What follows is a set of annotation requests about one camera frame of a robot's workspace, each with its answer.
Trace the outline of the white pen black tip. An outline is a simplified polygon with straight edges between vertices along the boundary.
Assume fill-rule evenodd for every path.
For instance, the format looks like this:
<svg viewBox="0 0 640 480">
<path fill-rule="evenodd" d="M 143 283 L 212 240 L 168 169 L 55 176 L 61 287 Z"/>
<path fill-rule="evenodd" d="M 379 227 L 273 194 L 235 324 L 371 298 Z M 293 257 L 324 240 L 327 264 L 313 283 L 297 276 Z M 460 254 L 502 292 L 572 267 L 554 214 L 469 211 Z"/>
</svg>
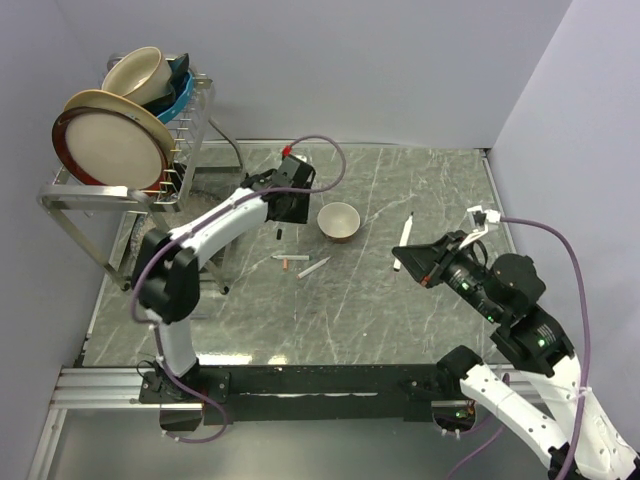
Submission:
<svg viewBox="0 0 640 480">
<path fill-rule="evenodd" d="M 411 212 L 407 218 L 407 220 L 404 223 L 403 226 L 403 230 L 401 233 L 401 237 L 399 240 L 399 246 L 400 247 L 404 247 L 408 244 L 408 240 L 411 234 L 411 230 L 413 227 L 413 219 L 414 219 L 414 212 Z M 393 271 L 394 272 L 399 272 L 402 268 L 402 264 L 401 262 L 397 259 L 394 258 L 394 263 L 393 263 Z"/>
</svg>

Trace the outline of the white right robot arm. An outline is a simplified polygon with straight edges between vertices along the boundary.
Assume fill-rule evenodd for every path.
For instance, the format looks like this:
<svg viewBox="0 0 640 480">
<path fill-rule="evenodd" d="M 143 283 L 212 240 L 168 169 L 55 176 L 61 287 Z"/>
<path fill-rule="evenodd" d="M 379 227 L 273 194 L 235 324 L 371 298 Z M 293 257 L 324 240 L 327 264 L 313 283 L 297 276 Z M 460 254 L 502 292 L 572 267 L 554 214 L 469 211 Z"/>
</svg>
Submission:
<svg viewBox="0 0 640 480">
<path fill-rule="evenodd" d="M 549 411 L 530 404 L 464 346 L 438 362 L 439 390 L 489 410 L 537 455 L 551 479 L 560 478 L 564 465 L 569 479 L 638 478 L 638 452 L 580 384 L 581 359 L 560 323 L 537 303 L 546 286 L 533 260 L 506 253 L 486 266 L 464 237 L 462 231 L 449 232 L 431 244 L 396 246 L 392 253 L 421 286 L 448 286 L 495 325 L 490 338 L 497 350 Z"/>
</svg>

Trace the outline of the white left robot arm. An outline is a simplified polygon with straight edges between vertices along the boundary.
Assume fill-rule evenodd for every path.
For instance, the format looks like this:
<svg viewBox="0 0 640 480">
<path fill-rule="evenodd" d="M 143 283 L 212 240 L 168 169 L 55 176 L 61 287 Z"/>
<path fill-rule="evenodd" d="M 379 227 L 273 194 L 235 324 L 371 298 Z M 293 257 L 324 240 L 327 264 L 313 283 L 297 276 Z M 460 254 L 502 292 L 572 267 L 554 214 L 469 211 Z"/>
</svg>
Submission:
<svg viewBox="0 0 640 480">
<path fill-rule="evenodd" d="M 156 336 L 163 390 L 184 402 L 198 390 L 198 365 L 189 317 L 200 300 L 200 271 L 240 235 L 268 221 L 304 224 L 315 169 L 288 154 L 278 168 L 247 177 L 225 201 L 195 220 L 148 231 L 132 276 L 134 319 Z"/>
</svg>

